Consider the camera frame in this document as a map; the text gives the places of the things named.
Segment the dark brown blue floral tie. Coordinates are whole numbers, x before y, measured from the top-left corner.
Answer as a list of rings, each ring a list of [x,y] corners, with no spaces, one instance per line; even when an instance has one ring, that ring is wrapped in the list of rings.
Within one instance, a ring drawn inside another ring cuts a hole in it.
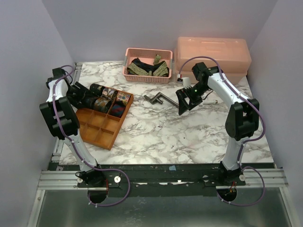
[[[94,104],[95,102],[98,100],[98,97],[95,96],[85,96],[81,103],[83,104],[84,108],[88,108],[88,109],[94,109]]]

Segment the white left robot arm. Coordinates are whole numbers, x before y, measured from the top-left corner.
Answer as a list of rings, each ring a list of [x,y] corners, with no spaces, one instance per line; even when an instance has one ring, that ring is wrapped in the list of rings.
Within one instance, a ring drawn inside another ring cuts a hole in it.
[[[89,186],[101,187],[106,177],[80,136],[80,122],[67,97],[71,88],[67,77],[73,71],[71,65],[53,69],[53,76],[46,82],[48,99],[39,109],[52,136],[63,141],[78,161],[80,171],[76,176]]]

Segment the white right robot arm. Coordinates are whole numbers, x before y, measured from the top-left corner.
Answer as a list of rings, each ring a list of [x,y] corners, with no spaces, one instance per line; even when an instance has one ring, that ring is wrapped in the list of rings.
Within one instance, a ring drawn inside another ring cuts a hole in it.
[[[178,97],[178,114],[182,115],[202,103],[202,95],[212,90],[229,108],[225,129],[229,136],[227,150],[218,168],[218,181],[229,185],[242,173],[240,162],[245,147],[258,129],[259,102],[248,99],[232,85],[218,67],[208,68],[203,62],[193,66],[192,72],[197,83],[192,86],[189,78],[183,78],[183,88],[176,91]]]

